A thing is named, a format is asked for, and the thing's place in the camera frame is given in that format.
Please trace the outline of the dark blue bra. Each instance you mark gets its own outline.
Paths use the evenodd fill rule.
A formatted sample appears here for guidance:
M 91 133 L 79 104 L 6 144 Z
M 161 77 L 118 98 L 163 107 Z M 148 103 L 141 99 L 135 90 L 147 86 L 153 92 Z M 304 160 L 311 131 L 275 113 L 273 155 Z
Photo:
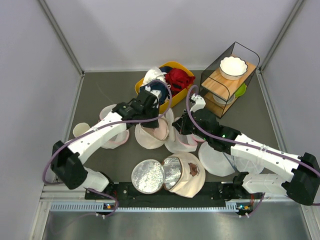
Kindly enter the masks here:
M 167 99 L 169 99 L 169 91 L 167 87 L 159 81 L 152 81 L 149 84 L 151 90 L 157 90 L 161 92 L 161 97 L 159 99 L 159 103 L 163 105 Z

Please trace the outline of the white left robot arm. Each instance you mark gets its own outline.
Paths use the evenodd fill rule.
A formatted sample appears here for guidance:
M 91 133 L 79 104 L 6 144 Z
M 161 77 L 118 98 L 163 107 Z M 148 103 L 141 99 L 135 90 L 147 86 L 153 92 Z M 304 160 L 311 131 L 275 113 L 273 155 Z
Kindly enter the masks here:
M 128 103 L 117 104 L 102 120 L 82 135 L 53 145 L 50 169 L 70 190 L 90 188 L 102 198 L 109 198 L 114 191 L 108 177 L 98 171 L 84 167 L 88 158 L 113 137 L 130 127 L 144 123 L 157 128 L 160 90 L 146 87 Z

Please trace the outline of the pale pink bra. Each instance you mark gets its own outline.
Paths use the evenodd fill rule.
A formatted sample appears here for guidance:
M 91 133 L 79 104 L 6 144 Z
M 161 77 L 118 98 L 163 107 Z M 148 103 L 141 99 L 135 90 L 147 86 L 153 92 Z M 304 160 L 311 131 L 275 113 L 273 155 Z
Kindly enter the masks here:
M 169 135 L 169 127 L 168 123 L 164 118 L 159 118 L 158 119 L 158 128 L 147 128 L 147 127 L 142 127 L 142 129 L 147 132 L 149 135 L 154 137 L 155 139 L 159 141 L 164 141 L 167 139 Z

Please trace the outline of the beige mesh bag with glasses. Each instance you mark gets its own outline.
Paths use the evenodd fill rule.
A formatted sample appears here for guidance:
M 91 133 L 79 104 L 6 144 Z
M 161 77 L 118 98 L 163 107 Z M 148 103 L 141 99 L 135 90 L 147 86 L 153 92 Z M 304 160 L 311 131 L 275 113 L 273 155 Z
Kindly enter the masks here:
M 172 123 L 174 121 L 174 112 L 173 112 L 173 110 L 170 108 L 165 113 L 165 115 L 162 116 L 161 118 L 163 118 L 163 119 L 165 119 L 167 121 L 169 133 L 172 133 L 173 132 Z M 158 139 L 152 137 L 147 132 L 145 132 L 143 130 L 143 126 L 141 126 L 141 124 L 137 124 L 135 126 L 134 135 L 135 135 L 135 139 L 138 142 L 138 144 L 140 146 L 142 146 L 143 148 L 148 149 L 148 150 L 157 149 L 157 148 L 163 146 L 165 144 L 165 142 L 167 141 L 168 137 L 169 137 L 169 134 L 168 134 L 166 140 L 158 140 Z

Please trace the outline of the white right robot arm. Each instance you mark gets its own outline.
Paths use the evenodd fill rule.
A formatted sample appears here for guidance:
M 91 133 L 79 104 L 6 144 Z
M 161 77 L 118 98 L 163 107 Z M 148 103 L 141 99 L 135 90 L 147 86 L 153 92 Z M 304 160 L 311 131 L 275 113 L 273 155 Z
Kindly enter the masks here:
M 272 171 L 272 174 L 240 173 L 233 180 L 237 197 L 254 193 L 282 194 L 301 205 L 314 205 L 320 187 L 320 166 L 314 155 L 306 152 L 299 156 L 268 147 L 239 130 L 219 124 L 214 114 L 205 108 L 195 112 L 185 110 L 172 126 L 181 135 L 200 137 L 218 152 Z

